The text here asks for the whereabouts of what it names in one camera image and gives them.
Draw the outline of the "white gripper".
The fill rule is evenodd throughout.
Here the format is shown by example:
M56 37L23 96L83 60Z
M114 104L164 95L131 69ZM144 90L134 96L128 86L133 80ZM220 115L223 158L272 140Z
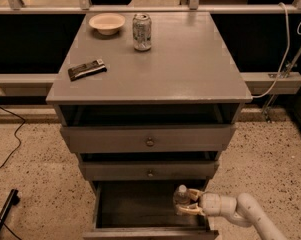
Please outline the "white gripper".
M197 201L200 197L199 206L176 206L178 215L197 215L223 217L225 215L225 197L215 193L204 193L198 189L189 189L189 197Z

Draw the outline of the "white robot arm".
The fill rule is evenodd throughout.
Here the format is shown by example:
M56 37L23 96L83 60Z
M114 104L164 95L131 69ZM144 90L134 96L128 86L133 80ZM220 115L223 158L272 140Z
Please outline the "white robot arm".
M237 226L253 226L262 240L288 240L248 193L231 197L180 185L173 194L173 204L178 215L223 217Z

